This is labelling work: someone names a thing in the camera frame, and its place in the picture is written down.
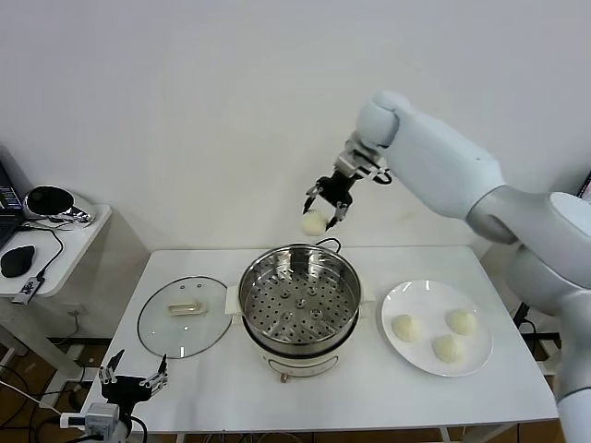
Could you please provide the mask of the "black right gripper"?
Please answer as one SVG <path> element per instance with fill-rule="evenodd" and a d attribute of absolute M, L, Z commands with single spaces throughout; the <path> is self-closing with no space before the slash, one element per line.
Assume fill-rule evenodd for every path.
<path fill-rule="evenodd" d="M 355 176 L 346 176 L 335 169 L 331 176 L 322 176 L 306 193 L 303 214 L 312 208 L 317 196 L 320 195 L 334 207 L 332 217 L 327 221 L 325 230 L 329 231 L 346 217 L 348 208 L 353 204 L 350 189 L 356 181 Z"/>

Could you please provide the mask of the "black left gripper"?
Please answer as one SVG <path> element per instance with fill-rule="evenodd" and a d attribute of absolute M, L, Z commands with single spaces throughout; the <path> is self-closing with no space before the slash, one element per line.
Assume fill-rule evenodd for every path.
<path fill-rule="evenodd" d="M 101 394 L 113 404 L 137 404 L 148 401 L 151 395 L 155 395 L 167 384 L 167 355 L 162 357 L 156 373 L 150 377 L 116 377 L 115 371 L 124 353 L 124 349 L 120 350 L 110 358 L 106 366 L 99 368 Z"/>

